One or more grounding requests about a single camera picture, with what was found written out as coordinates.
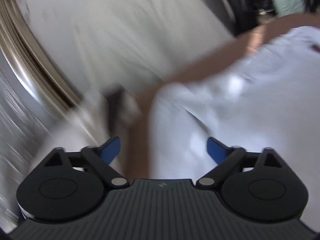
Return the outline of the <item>beige curtain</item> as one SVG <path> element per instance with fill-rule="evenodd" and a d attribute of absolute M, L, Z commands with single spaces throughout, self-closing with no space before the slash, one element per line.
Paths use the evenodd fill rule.
<path fill-rule="evenodd" d="M 62 114 L 80 103 L 80 95 L 31 33 L 16 0 L 1 0 L 1 50 L 18 81 L 42 107 Z"/>

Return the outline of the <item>dark brown folded garment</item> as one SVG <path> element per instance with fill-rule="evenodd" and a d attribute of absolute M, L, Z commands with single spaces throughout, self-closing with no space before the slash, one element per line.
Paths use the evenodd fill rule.
<path fill-rule="evenodd" d="M 107 124 L 111 137 L 125 137 L 125 125 L 121 113 L 125 108 L 126 90 L 117 87 L 105 95 L 107 102 Z"/>

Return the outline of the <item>white long-sleeve shirt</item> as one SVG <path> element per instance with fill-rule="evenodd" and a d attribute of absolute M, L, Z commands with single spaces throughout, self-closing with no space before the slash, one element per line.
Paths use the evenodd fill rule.
<path fill-rule="evenodd" d="M 270 146 L 309 192 L 302 221 L 319 230 L 319 29 L 299 27 L 220 74 L 162 88 L 149 119 L 150 177 L 198 180 L 217 163 L 209 137 Z"/>

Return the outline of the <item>silver foil sheet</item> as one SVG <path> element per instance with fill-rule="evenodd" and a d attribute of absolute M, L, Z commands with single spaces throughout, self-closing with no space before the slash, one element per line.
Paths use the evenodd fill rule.
<path fill-rule="evenodd" d="M 16 191 L 47 129 L 26 107 L 5 77 L 10 67 L 1 55 L 1 229 L 10 232 L 20 220 Z"/>

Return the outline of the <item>cream covered mattress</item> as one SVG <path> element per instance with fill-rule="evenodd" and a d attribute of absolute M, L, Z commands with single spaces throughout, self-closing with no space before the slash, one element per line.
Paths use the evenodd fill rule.
<path fill-rule="evenodd" d="M 221 0 L 16 0 L 47 56 L 81 92 L 140 93 L 233 39 Z"/>

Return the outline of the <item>black hanging garment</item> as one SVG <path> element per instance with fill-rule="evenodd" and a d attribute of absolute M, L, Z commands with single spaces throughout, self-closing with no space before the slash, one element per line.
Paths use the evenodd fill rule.
<path fill-rule="evenodd" d="M 240 35 L 276 17 L 272 0 L 227 0 L 235 20 L 235 34 Z"/>

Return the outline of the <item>cream folded garment top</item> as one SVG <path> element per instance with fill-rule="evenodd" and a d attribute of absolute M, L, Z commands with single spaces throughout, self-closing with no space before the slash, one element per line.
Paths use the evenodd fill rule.
<path fill-rule="evenodd" d="M 78 152 L 86 146 L 100 146 L 110 139 L 105 99 L 107 93 L 88 91 L 80 105 L 70 110 L 66 117 L 49 131 L 31 162 L 30 169 L 33 170 L 39 165 L 56 147 L 64 148 L 67 152 Z"/>

